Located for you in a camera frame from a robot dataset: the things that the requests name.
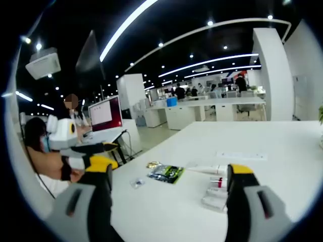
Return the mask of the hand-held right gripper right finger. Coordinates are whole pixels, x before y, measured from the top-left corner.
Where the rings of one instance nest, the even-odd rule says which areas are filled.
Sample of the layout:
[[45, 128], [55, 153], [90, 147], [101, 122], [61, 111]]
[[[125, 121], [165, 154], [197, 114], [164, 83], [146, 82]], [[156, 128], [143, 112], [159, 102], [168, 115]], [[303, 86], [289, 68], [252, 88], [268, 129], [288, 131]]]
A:
[[294, 223], [282, 199], [252, 169], [228, 165], [226, 241], [281, 241]]

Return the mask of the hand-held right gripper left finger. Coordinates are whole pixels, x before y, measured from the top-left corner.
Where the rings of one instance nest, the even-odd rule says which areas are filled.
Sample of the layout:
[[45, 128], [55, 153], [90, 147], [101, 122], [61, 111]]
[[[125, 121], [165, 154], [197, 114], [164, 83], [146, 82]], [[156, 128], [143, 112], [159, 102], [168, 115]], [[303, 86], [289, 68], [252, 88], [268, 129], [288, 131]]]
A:
[[80, 180], [57, 196], [46, 222], [62, 241], [118, 241], [111, 225], [112, 171], [118, 163], [95, 155], [86, 166]]

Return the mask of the person's left hand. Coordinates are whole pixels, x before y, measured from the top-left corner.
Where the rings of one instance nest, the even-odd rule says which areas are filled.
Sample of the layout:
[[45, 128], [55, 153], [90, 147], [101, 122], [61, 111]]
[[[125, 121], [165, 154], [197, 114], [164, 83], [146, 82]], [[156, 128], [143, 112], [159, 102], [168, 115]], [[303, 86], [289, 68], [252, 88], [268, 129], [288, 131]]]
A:
[[77, 183], [82, 178], [83, 175], [84, 175], [83, 170], [71, 169], [70, 182]]

